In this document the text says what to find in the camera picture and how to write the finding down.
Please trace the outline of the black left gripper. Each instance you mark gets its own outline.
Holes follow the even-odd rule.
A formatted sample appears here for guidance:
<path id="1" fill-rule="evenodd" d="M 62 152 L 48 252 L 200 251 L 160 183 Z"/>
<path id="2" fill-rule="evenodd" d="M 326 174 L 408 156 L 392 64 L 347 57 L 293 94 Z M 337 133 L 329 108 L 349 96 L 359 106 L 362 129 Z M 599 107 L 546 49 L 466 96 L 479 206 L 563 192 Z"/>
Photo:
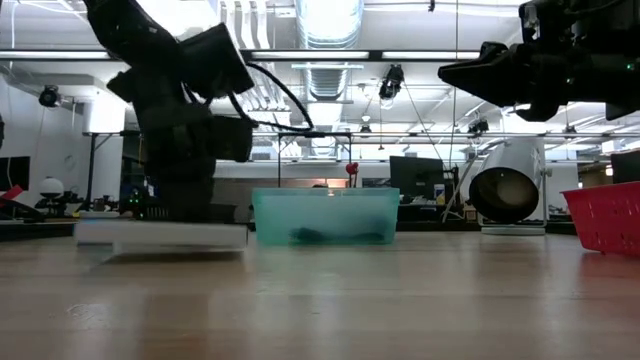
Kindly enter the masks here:
<path id="1" fill-rule="evenodd" d="M 199 175 L 159 178 L 159 198 L 168 210 L 169 219 L 212 222 L 215 158 L 211 152 L 209 110 L 195 104 L 165 104 L 146 109 L 138 120 L 148 175 Z"/>

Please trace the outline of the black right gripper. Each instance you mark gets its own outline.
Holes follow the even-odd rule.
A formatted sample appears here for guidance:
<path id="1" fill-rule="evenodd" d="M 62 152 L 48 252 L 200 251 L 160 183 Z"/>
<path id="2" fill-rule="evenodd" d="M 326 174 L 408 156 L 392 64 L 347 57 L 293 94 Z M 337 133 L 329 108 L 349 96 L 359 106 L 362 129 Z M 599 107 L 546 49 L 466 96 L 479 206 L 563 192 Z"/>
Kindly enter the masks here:
<path id="1" fill-rule="evenodd" d="M 519 81 L 512 55 L 503 43 L 483 42 L 477 58 L 441 66 L 438 77 L 493 105 L 513 106 Z M 580 47 L 545 53 L 521 44 L 519 61 L 526 80 L 517 115 L 527 122 L 546 122 L 571 101 L 607 102 L 607 54 Z"/>

